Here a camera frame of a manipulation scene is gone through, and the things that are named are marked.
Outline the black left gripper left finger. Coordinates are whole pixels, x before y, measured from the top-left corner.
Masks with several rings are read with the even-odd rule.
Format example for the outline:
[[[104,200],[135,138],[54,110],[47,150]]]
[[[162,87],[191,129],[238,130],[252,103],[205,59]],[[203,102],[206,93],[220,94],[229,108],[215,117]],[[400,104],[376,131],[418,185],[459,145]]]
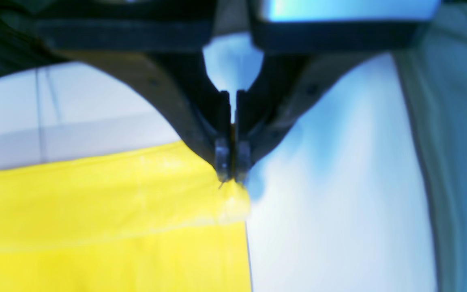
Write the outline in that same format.
[[[91,65],[141,95],[220,182],[232,179],[229,94],[210,81],[203,48],[217,0],[43,0],[0,10],[30,20],[47,50]]]

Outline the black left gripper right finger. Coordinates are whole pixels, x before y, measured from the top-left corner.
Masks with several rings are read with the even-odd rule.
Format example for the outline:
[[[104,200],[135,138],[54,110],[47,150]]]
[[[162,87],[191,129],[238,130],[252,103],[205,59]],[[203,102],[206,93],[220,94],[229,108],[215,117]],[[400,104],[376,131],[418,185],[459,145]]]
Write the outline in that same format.
[[[236,94],[233,177],[247,180],[297,120],[351,69],[419,41],[439,0],[248,0],[261,69]]]

